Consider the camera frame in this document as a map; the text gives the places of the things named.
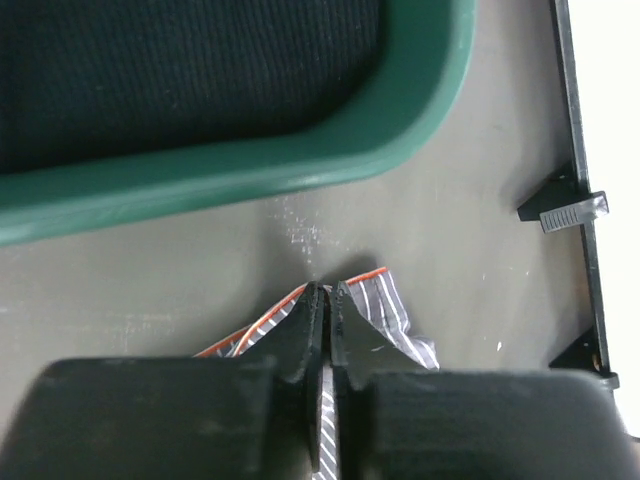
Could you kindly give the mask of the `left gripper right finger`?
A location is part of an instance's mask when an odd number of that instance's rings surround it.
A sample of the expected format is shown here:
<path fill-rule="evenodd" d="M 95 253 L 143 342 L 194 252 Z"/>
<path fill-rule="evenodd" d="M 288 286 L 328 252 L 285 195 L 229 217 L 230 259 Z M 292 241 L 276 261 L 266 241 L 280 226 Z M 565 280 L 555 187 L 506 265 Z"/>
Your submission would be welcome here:
<path fill-rule="evenodd" d="M 331 360 L 344 479 L 635 479 L 611 394 L 571 370 L 426 370 L 331 293 Z"/>

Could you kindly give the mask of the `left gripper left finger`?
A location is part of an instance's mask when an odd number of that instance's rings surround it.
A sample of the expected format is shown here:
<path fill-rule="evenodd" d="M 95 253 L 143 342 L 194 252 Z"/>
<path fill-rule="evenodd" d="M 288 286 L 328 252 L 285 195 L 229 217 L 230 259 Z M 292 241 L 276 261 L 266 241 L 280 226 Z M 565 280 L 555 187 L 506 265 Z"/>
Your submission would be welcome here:
<path fill-rule="evenodd" d="M 324 296 L 234 358 L 47 366 L 1 446 L 5 479 L 307 479 L 320 465 Z"/>

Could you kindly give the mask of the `grey striped underwear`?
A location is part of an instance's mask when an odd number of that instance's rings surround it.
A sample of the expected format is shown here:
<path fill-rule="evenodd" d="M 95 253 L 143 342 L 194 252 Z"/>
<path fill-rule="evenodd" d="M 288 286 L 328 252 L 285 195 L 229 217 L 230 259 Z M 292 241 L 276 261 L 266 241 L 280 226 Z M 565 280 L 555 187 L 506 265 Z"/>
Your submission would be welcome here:
<path fill-rule="evenodd" d="M 379 345 L 374 346 L 375 352 L 379 353 L 389 347 L 393 352 L 399 351 L 404 359 L 408 358 L 420 367 L 433 371 L 440 369 L 434 342 L 409 334 L 411 322 L 389 269 L 381 267 L 345 280 L 343 284 L 358 315 L 383 338 Z M 256 321 L 201 350 L 197 355 L 199 357 L 235 357 L 244 353 L 291 314 L 304 289 L 303 285 L 297 287 L 271 306 Z M 331 398 L 331 393 L 331 382 L 325 379 L 321 397 L 321 457 L 319 470 L 309 476 L 311 479 L 339 477 L 334 445 L 336 441 L 334 400 Z"/>

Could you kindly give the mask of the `green compartment tray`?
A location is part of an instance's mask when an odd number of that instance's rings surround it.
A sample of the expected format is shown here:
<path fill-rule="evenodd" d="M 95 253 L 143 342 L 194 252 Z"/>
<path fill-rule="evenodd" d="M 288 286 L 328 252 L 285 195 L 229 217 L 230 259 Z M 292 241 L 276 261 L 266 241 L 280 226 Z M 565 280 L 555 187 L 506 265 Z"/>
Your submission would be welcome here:
<path fill-rule="evenodd" d="M 330 115 L 300 130 L 1 170 L 1 241 L 62 236 L 344 183 L 389 170 L 435 133 L 464 81 L 472 1 L 381 1 L 384 46 Z"/>

